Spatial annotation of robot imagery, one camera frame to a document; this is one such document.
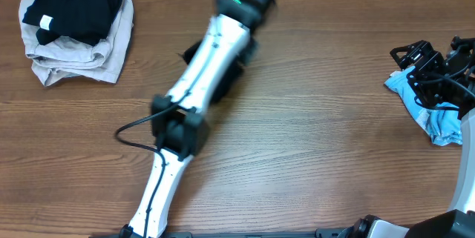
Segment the black t-shirt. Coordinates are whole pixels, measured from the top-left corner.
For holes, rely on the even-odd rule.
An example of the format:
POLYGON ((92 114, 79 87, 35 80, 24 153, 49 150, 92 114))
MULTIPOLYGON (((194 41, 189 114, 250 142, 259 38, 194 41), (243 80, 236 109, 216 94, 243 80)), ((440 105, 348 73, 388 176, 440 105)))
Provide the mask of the black t-shirt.
POLYGON ((254 38, 251 38, 245 48, 236 55, 218 82, 217 87, 214 89, 209 101, 210 105, 218 103, 229 92, 233 83, 243 74, 244 67, 250 63, 257 47, 258 43, 254 38))

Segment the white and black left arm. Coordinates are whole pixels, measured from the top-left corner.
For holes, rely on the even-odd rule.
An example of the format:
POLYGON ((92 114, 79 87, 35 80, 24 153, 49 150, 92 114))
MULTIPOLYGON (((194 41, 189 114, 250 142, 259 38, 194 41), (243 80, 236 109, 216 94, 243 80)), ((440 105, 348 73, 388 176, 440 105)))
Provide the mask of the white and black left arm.
POLYGON ((275 0, 217 0, 217 12, 188 67, 164 96, 155 96, 151 114, 116 130, 150 122, 154 155, 139 207, 122 227, 120 237, 161 237, 180 180, 206 142, 206 111, 217 92, 230 81, 229 72, 246 61, 252 34, 263 24, 275 0))

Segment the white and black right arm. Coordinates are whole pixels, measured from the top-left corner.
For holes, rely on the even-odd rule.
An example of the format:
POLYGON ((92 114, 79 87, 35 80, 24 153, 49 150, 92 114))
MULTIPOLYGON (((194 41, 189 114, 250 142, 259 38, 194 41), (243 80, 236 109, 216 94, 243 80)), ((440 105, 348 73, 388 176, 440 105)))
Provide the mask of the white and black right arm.
POLYGON ((459 146, 453 178, 438 213, 411 225, 374 214, 341 229, 337 237, 474 236, 474 39, 454 36, 447 53, 427 40, 390 51, 398 69, 386 88, 401 100, 433 145, 459 146))

